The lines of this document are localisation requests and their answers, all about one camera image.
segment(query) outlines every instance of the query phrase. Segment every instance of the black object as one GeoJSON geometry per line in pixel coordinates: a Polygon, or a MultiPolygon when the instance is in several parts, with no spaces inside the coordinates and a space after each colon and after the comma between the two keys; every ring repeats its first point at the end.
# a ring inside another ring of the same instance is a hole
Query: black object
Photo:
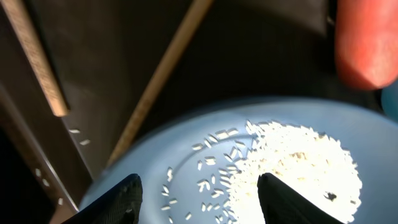
{"type": "Polygon", "coordinates": [[[270,173],[257,187],[266,224],[342,224],[270,173]]]}
{"type": "Polygon", "coordinates": [[[130,174],[64,224],[137,224],[141,203],[141,178],[130,174]]]}

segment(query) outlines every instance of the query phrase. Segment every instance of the pile of rice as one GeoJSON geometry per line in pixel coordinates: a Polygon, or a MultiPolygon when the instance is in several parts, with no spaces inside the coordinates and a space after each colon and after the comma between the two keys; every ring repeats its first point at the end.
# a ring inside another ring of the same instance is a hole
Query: pile of rice
{"type": "Polygon", "coordinates": [[[356,163],[340,142],[312,128],[276,122],[246,126],[256,134],[247,157],[235,163],[229,206],[240,223],[265,223],[257,194],[259,175],[270,172],[317,207],[343,223],[361,205],[356,163]]]}

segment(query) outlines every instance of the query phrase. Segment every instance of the blue plate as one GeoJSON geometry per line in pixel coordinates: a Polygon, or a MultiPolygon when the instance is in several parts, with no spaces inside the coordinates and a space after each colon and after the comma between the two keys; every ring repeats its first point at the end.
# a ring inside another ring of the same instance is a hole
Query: blue plate
{"type": "Polygon", "coordinates": [[[251,144],[251,137],[244,127],[246,120],[304,125],[339,139],[358,163],[359,178],[363,182],[362,204],[353,223],[397,223],[398,125],[357,106],[302,98],[272,98],[224,105],[222,110],[213,108],[212,112],[184,118],[152,133],[103,172],[87,191],[80,209],[127,175],[137,173],[144,188],[140,223],[169,223],[169,217],[174,223],[216,223],[215,216],[223,215],[222,204],[227,196],[212,198],[210,195],[214,188],[224,188],[218,181],[218,169],[228,163],[223,153],[229,153],[237,139],[247,146],[251,144]],[[192,150],[192,145],[203,143],[209,134],[231,128],[236,128],[239,134],[213,143],[211,148],[192,150]],[[214,156],[216,165],[206,165],[206,156],[214,156]],[[201,171],[197,169],[199,160],[203,162],[201,171]],[[169,167],[174,175],[171,182],[167,181],[169,167]],[[210,183],[209,191],[205,189],[199,193],[197,182],[200,179],[210,182],[212,174],[216,175],[216,184],[210,183]],[[161,194],[163,185],[170,190],[169,197],[161,194]],[[173,198],[178,202],[172,204],[170,210],[160,210],[173,198]],[[221,208],[203,212],[202,202],[206,205],[218,203],[221,208]],[[192,217],[186,221],[189,212],[192,217]]]}

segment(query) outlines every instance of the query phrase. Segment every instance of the wooden chopstick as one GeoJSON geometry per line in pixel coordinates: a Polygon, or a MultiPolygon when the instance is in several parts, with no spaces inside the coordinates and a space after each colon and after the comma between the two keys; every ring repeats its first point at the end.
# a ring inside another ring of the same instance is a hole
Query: wooden chopstick
{"type": "Polygon", "coordinates": [[[149,84],[127,122],[122,135],[108,160],[108,166],[119,159],[130,147],[151,106],[165,85],[172,70],[189,44],[214,0],[193,0],[174,37],[167,47],[149,84]]]}
{"type": "Polygon", "coordinates": [[[0,0],[55,116],[68,114],[57,81],[22,0],[0,0]]]}

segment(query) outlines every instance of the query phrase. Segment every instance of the red object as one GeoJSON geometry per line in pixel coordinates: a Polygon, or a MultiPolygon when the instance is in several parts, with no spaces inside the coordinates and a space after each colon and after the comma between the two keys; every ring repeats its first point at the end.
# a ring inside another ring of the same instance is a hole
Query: red object
{"type": "Polygon", "coordinates": [[[340,78],[362,90],[398,76],[398,0],[339,0],[335,60],[340,78]]]}

